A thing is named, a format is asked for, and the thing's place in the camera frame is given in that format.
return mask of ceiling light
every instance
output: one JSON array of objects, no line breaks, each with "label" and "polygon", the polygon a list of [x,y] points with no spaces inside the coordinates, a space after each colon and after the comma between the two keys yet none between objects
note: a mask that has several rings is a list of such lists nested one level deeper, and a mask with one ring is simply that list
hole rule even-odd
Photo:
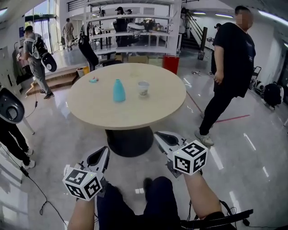
[{"label": "ceiling light", "polygon": [[264,11],[261,11],[261,10],[259,10],[259,13],[261,15],[265,16],[265,17],[271,18],[271,19],[273,19],[275,21],[278,21],[279,23],[282,23],[282,24],[288,26],[288,21],[284,20],[283,18],[279,18],[279,17],[277,17],[277,16],[275,16],[273,14],[270,14],[270,13],[267,13],[267,12],[264,12]]},{"label": "ceiling light", "polygon": [[218,14],[216,13],[215,15],[220,16],[220,17],[225,17],[225,18],[233,18],[231,15],[225,15],[225,14]]},{"label": "ceiling light", "polygon": [[193,12],[193,14],[206,14],[204,12]]},{"label": "ceiling light", "polygon": [[2,16],[7,11],[7,7],[0,9],[0,16]]}]

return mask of black t-shirt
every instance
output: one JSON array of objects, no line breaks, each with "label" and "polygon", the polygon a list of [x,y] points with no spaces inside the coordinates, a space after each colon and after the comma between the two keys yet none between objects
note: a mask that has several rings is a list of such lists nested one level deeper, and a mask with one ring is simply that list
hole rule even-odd
[{"label": "black t-shirt", "polygon": [[220,27],[213,45],[224,48],[224,79],[219,89],[235,97],[244,97],[254,72],[256,55],[251,36],[228,22]]}]

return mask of black office chair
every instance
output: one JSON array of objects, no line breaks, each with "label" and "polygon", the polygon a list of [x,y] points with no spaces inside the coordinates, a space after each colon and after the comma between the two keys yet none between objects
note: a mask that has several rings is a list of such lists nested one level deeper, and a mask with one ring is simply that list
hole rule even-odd
[{"label": "black office chair", "polygon": [[81,53],[84,55],[84,57],[89,62],[90,71],[95,70],[95,67],[100,64],[102,66],[110,66],[115,64],[121,64],[121,61],[116,60],[115,58],[111,58],[112,54],[115,54],[116,52],[109,52],[102,54],[104,56],[107,55],[107,60],[103,60],[99,62],[99,59],[97,55],[94,53],[93,49],[91,48],[89,44],[89,37],[86,35],[81,35],[78,42],[79,49]]}]

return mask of dark trousers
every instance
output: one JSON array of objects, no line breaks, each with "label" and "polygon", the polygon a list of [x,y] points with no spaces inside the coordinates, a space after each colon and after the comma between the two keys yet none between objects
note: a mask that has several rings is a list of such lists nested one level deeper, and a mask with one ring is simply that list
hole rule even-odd
[{"label": "dark trousers", "polygon": [[24,165],[29,165],[30,158],[25,154],[28,151],[28,146],[18,127],[0,119],[0,129],[0,142],[7,147],[11,154],[22,160]]},{"label": "dark trousers", "polygon": [[225,111],[233,97],[234,96],[231,96],[224,90],[219,89],[215,91],[214,97],[211,99],[205,109],[205,116],[199,129],[201,135],[207,135],[209,133],[212,125]]},{"label": "dark trousers", "polygon": [[214,51],[212,51],[212,57],[211,57],[211,72],[214,75],[216,73],[216,62],[215,62]]},{"label": "dark trousers", "polygon": [[156,178],[146,193],[146,200],[143,215],[136,216],[124,202],[119,190],[108,184],[105,196],[97,197],[99,229],[177,229],[180,218],[169,179]]}]

